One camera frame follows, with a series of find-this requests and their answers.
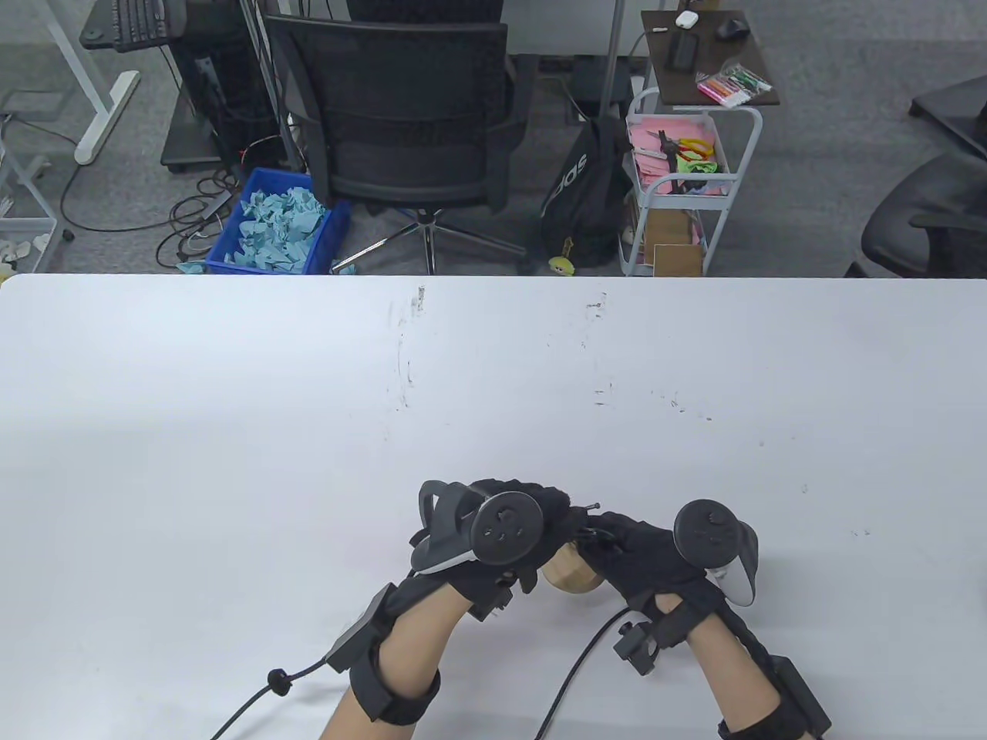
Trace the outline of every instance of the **chair base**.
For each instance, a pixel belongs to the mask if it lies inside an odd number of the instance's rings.
[[[502,254],[513,255],[514,257],[525,259],[528,255],[527,250],[523,247],[518,247],[517,245],[510,244],[509,242],[502,241],[496,237],[489,237],[483,234],[477,234],[476,232],[469,231],[467,229],[461,229],[458,226],[447,226],[445,224],[438,223],[437,219],[442,214],[442,211],[426,211],[419,210],[416,213],[410,211],[401,211],[409,216],[414,216],[416,221],[409,224],[405,228],[398,232],[395,232],[389,237],[384,237],[379,242],[376,242],[369,247],[360,250],[352,257],[347,257],[342,261],[338,262],[333,267],[333,274],[337,274],[342,271],[347,266],[360,261],[372,252],[386,247],[392,242],[401,239],[402,237],[409,236],[410,234],[421,233],[421,241],[425,247],[425,265],[428,269],[429,275],[437,274],[436,263],[435,263],[435,232],[441,232],[444,234],[452,234],[453,236],[462,237],[463,239],[469,239],[471,242],[476,242],[484,247],[488,247],[492,250],[500,252]]]

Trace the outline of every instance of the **white rolling cart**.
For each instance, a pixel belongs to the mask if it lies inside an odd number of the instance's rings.
[[[40,211],[40,215],[33,216],[0,216],[0,242],[28,242],[32,245],[28,256],[17,260],[17,272],[43,271],[46,257],[51,255],[48,248],[56,246],[58,216],[35,185],[33,168],[24,168],[0,136],[0,187],[7,183],[21,185],[37,204],[34,210]],[[43,241],[36,244],[36,237],[42,237]],[[10,276],[11,271],[12,268],[0,266],[0,282]]]
[[[757,142],[761,138],[761,129],[764,127],[764,118],[761,116],[761,112],[759,110],[751,106],[740,106],[733,109],[724,108],[722,106],[676,106],[672,108],[671,112],[667,113],[651,114],[640,112],[642,103],[646,98],[654,96],[657,99],[659,95],[660,92],[658,88],[652,87],[640,91],[634,97],[634,100],[631,102],[630,111],[627,115],[628,127],[630,128],[632,125],[645,122],[648,119],[668,119],[671,117],[680,116],[684,116],[689,120],[700,123],[713,135],[716,146],[716,157],[717,161],[721,165],[722,172],[715,175],[706,175],[703,173],[669,174],[658,178],[647,189],[645,189],[642,186],[638,167],[634,162],[634,153],[629,153],[629,159],[626,164],[631,177],[634,180],[634,191],[638,202],[639,216],[638,228],[635,232],[634,243],[631,245],[629,254],[627,253],[627,248],[624,244],[618,240],[618,254],[620,255],[621,270],[627,276],[652,275],[653,268],[649,265],[638,264],[638,257],[641,253],[642,241],[645,238],[647,214],[653,208],[686,210],[693,214],[698,214],[700,211],[718,211],[720,215],[717,218],[717,226],[713,231],[713,236],[711,238],[707,238],[705,229],[699,230],[700,240],[703,246],[703,274],[705,275],[709,269],[710,262],[713,260],[713,254],[717,250],[717,244],[720,242],[723,226],[726,224],[726,217],[730,213],[730,208],[733,206],[733,201],[736,198],[737,192],[740,190],[740,185],[743,182],[744,176],[747,174],[747,167],[750,165],[750,161],[754,156],[754,149],[757,148]],[[716,121],[711,113],[716,113],[717,115],[723,116],[749,115],[753,119],[753,128],[751,129],[750,136],[744,146],[743,155],[740,158],[740,164],[735,170],[730,167],[730,163],[726,158],[726,153],[723,151],[722,143],[720,141],[720,133],[717,130]],[[670,183],[672,181],[712,181],[723,183],[725,193],[723,195],[676,195],[661,194],[658,192],[658,189],[663,184]]]

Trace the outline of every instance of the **wrist strap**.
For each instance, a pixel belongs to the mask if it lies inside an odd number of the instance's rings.
[[[415,724],[438,694],[442,683],[439,673],[435,671],[435,678],[423,697],[399,697],[387,688],[380,675],[379,652],[380,643],[375,643],[349,669],[349,687],[353,696],[371,722],[382,719],[399,727]]]
[[[655,623],[652,632],[655,643],[661,650],[675,647],[710,614],[704,614],[689,602],[683,601]]]
[[[798,740],[808,727],[792,703],[782,699],[777,709],[746,729],[730,732],[723,721],[717,730],[722,740]]]

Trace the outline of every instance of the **hand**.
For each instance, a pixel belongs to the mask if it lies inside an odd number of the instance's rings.
[[[649,617],[660,617],[653,611],[653,594],[677,594],[704,613],[722,602],[720,589],[707,580],[705,570],[686,562],[668,530],[613,512],[588,516],[586,526],[602,536],[579,542],[582,559],[628,602],[644,596]],[[666,603],[674,608],[674,600]]]
[[[541,540],[530,553],[516,562],[486,565],[474,560],[435,574],[478,607],[484,608],[502,596],[502,592],[517,580],[521,581],[524,592],[529,593],[538,582],[538,568],[552,559],[562,545],[575,539],[576,532],[585,524],[586,510],[570,506],[569,497],[557,488],[545,488],[536,483],[488,479],[476,481],[472,487],[490,494],[510,490],[527,493],[541,507],[545,520]]]

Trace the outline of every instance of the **blue paper scraps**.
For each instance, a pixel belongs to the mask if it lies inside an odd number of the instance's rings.
[[[175,267],[186,275],[205,275],[204,259],[190,259],[187,262],[179,262]]]
[[[240,250],[227,254],[224,261],[300,275],[325,214],[325,206],[305,187],[292,187],[284,195],[256,190],[244,203],[248,218],[240,224]]]

